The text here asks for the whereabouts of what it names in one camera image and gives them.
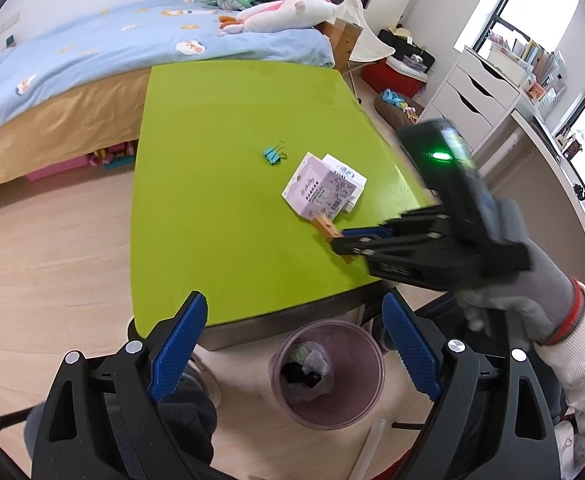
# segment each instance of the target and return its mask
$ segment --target bed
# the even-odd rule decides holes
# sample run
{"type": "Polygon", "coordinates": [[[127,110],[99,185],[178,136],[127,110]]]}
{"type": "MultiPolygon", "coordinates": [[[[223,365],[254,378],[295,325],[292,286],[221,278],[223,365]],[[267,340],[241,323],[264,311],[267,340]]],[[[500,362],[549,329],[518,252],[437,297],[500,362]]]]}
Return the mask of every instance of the bed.
{"type": "MultiPolygon", "coordinates": [[[[3,51],[0,184],[137,139],[153,66],[207,59],[334,66],[336,43],[318,30],[220,36],[221,13],[228,14],[192,0],[147,0],[102,9],[3,51]]],[[[184,81],[184,96],[196,91],[184,81]]],[[[221,79],[218,91],[223,102],[250,85],[221,79]]]]}

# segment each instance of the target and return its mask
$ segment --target person's hand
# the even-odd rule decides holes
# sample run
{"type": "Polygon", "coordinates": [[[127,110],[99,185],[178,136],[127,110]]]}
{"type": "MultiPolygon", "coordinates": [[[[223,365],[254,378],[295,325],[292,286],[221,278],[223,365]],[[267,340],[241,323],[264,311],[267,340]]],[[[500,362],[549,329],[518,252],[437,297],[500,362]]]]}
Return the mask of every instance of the person's hand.
{"type": "Polygon", "coordinates": [[[556,344],[577,325],[583,310],[581,288],[570,280],[529,238],[531,270],[519,273],[509,285],[492,285],[456,293],[470,330],[484,328],[487,308],[517,312],[531,340],[556,344]]]}

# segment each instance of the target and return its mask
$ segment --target blue binder clip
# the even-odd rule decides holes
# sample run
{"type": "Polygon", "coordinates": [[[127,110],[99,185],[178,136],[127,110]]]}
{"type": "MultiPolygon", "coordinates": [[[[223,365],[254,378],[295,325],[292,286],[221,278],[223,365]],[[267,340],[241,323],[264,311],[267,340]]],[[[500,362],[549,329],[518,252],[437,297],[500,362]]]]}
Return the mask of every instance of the blue binder clip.
{"type": "Polygon", "coordinates": [[[271,166],[274,166],[275,164],[278,164],[282,160],[286,160],[288,158],[288,155],[282,152],[282,149],[284,149],[285,147],[286,147],[285,142],[280,140],[279,143],[274,148],[270,147],[264,150],[264,157],[271,166]]]}

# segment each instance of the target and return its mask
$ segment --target blue bedsheet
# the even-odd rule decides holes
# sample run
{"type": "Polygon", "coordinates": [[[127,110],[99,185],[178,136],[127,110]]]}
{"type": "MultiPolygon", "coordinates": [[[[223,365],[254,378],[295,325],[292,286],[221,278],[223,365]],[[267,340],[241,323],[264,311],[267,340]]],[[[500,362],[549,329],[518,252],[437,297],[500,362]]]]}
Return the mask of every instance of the blue bedsheet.
{"type": "MultiPolygon", "coordinates": [[[[78,18],[6,49],[0,54],[0,126],[76,86],[159,64],[220,58],[334,64],[317,30],[220,36],[222,14],[232,15],[184,0],[147,0],[78,18]]],[[[220,81],[224,92],[232,88],[220,81]]]]}

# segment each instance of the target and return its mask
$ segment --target wooden floor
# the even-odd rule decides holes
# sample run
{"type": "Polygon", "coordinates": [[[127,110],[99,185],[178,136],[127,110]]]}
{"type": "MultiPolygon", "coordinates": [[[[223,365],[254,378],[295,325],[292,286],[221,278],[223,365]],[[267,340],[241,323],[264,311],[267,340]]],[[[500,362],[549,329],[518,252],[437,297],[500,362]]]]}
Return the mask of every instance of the wooden floor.
{"type": "MultiPolygon", "coordinates": [[[[371,89],[361,81],[357,89],[377,129],[395,145],[371,106],[371,89]]],[[[42,402],[69,350],[96,356],[126,341],[132,177],[130,170],[82,168],[0,186],[0,415],[42,402]]],[[[413,308],[433,297],[401,290],[413,308]]],[[[293,423],[268,382],[268,360],[283,338],[200,349],[223,392],[214,435],[217,468],[239,479],[345,479],[373,417],[419,422],[427,415],[430,402],[415,391],[395,353],[385,358],[381,402],[365,420],[332,432],[293,423]]],[[[3,432],[0,444],[29,473],[22,431],[20,425],[3,432]]],[[[367,476],[399,459],[414,438],[414,432],[387,427],[367,476]]]]}

